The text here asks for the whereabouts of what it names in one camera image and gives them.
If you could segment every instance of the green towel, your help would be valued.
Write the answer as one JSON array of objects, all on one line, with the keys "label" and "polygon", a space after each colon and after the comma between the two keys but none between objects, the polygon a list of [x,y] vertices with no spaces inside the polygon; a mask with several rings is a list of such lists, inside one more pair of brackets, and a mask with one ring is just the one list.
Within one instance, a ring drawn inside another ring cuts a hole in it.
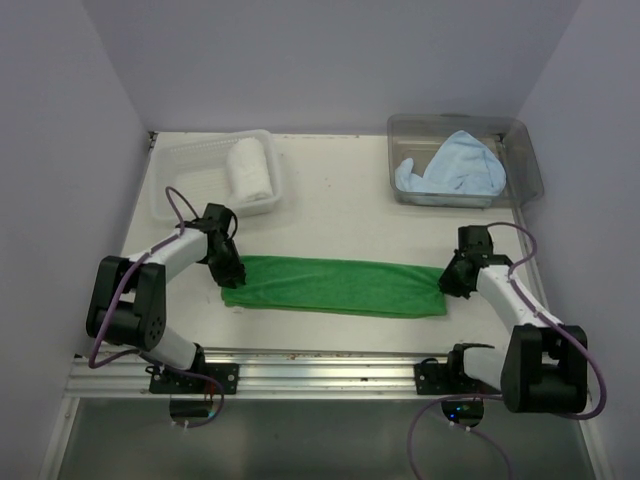
[{"label": "green towel", "polygon": [[223,288],[228,307],[419,318],[445,315],[441,268],[354,260],[245,256],[247,284]]}]

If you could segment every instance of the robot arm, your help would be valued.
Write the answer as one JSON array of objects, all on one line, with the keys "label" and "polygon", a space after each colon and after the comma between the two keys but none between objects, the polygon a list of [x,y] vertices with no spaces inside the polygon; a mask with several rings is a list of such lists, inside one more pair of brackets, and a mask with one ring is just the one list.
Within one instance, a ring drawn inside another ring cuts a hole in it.
[{"label": "robot arm", "polygon": [[[459,346],[450,355],[455,363],[450,367],[456,374],[502,391],[507,408],[513,412],[581,412],[587,400],[587,361],[538,314],[543,313],[586,347],[584,331],[565,326],[548,313],[515,272],[509,277],[511,261],[493,253],[486,226],[461,227],[458,246],[440,278],[440,289],[465,298],[477,291],[511,331],[511,341],[506,352],[486,345]],[[535,311],[516,294],[510,279],[515,280]]]},{"label": "robot arm", "polygon": [[[197,372],[201,349],[166,325],[166,284],[189,265],[204,263],[218,285],[244,285],[244,265],[227,233],[233,217],[228,208],[209,204],[201,218],[185,223],[177,240],[145,260],[125,288],[125,293],[135,291],[135,299],[118,302],[105,340],[135,347],[146,357],[175,369]],[[144,253],[106,257],[100,263],[86,322],[89,336],[97,336],[120,280]]]}]

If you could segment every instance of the gray wall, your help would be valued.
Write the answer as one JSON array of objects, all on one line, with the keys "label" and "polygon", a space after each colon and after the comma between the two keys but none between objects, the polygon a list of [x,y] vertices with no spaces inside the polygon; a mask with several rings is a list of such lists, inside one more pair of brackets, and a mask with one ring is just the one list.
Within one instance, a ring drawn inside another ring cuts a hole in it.
[{"label": "gray wall", "polygon": [[515,115],[579,0],[85,0],[145,125],[382,131]]},{"label": "gray wall", "polygon": [[610,401],[600,427],[638,478],[640,3],[584,0],[520,112],[546,196],[527,212],[551,306],[588,332]]},{"label": "gray wall", "polygon": [[0,3],[0,478],[35,478],[145,131],[75,0]]}]

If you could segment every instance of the clear plastic bin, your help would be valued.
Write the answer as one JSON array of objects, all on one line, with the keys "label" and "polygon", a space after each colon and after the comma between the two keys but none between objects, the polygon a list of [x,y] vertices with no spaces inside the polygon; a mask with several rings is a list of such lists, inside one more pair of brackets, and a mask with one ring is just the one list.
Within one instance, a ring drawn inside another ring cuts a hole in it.
[{"label": "clear plastic bin", "polygon": [[[229,203],[231,186],[227,176],[227,155],[231,147],[244,138],[255,138],[264,147],[273,196],[249,203]],[[192,143],[167,146],[154,151],[151,158],[151,214],[156,220],[175,222],[175,215],[167,202],[164,189],[177,188],[202,212],[207,203],[224,204],[238,217],[249,217],[273,210],[282,196],[280,157],[271,133],[266,130],[218,135]],[[184,215],[190,215],[183,202],[176,202]]]},{"label": "clear plastic bin", "polygon": [[[408,157],[414,173],[422,175],[444,141],[464,130],[487,145],[504,166],[507,185],[497,196],[411,193],[395,185],[395,170]],[[544,194],[542,178],[529,133],[509,117],[467,115],[394,115],[387,123],[391,188],[400,203],[439,207],[522,207]]]}]

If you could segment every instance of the white plastic basket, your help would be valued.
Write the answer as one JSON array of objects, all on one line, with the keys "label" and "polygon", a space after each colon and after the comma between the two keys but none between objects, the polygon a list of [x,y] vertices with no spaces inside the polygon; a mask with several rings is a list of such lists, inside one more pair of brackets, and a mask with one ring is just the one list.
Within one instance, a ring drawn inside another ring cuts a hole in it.
[{"label": "white plastic basket", "polygon": [[[229,203],[231,186],[227,176],[227,154],[243,138],[255,138],[262,143],[273,197],[233,204]],[[154,151],[149,168],[151,214],[160,221],[176,221],[164,193],[167,186],[177,188],[197,212],[204,211],[207,203],[219,203],[231,208],[238,217],[270,212],[282,196],[280,158],[276,153],[273,137],[266,130],[250,130],[173,147],[161,147]],[[176,204],[180,212],[189,217],[189,209],[179,199]]]}]

